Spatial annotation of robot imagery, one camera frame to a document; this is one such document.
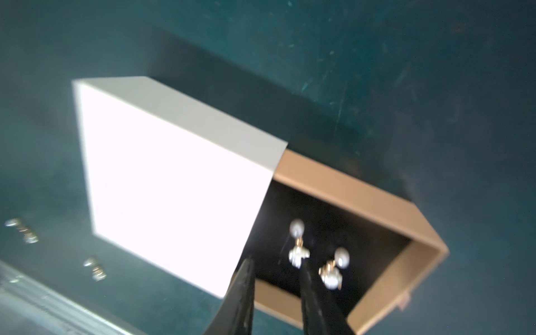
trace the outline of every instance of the pearl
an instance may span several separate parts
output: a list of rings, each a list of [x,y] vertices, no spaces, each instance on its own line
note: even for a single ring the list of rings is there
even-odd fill
[[[350,264],[350,254],[348,250],[343,247],[337,248],[335,250],[335,263],[341,269],[346,269],[348,264]]]
[[[339,269],[334,267],[330,272],[321,274],[321,279],[327,289],[337,289],[343,281],[343,275],[340,274]]]
[[[293,238],[298,239],[302,237],[304,231],[305,231],[305,224],[303,223],[303,220],[301,219],[292,220],[290,232]]]

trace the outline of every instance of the small screw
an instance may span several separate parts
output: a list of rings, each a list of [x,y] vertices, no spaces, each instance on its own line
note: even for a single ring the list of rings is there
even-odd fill
[[[86,259],[84,262],[84,266],[92,268],[91,270],[93,272],[93,279],[95,281],[99,281],[106,278],[106,273],[104,272],[102,266],[99,264],[99,262],[94,256]]]
[[[20,219],[11,219],[5,222],[6,227],[15,227],[19,232],[24,234],[24,242],[30,244],[39,241],[37,235],[28,227],[26,227]]]

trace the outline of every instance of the white box lid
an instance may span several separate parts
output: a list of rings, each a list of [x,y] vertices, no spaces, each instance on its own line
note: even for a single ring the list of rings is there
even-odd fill
[[[73,91],[94,234],[223,297],[287,143],[147,77]]]

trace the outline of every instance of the rhinestone earring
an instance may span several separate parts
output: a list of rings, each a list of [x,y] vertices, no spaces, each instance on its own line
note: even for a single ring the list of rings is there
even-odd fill
[[[326,265],[318,269],[318,274],[324,285],[328,289],[341,289],[343,286],[343,275],[340,274],[340,269],[346,269],[350,264],[350,254],[348,250],[343,247],[335,250],[335,256],[333,260],[329,260]]]
[[[303,232],[305,231],[305,224],[301,219],[294,219],[291,222],[290,233],[291,236],[296,239],[295,246],[288,253],[288,260],[294,267],[298,269],[301,267],[302,259],[309,258],[311,253],[309,249],[303,246]]]

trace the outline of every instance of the teal surface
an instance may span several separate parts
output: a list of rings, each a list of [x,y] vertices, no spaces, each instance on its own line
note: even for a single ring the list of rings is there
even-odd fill
[[[409,198],[451,256],[370,334],[536,333],[536,26],[507,1],[0,4],[0,258],[150,335],[219,301],[91,236],[70,80],[147,75]],[[82,262],[97,255],[108,278]],[[300,331],[256,312],[255,334]]]

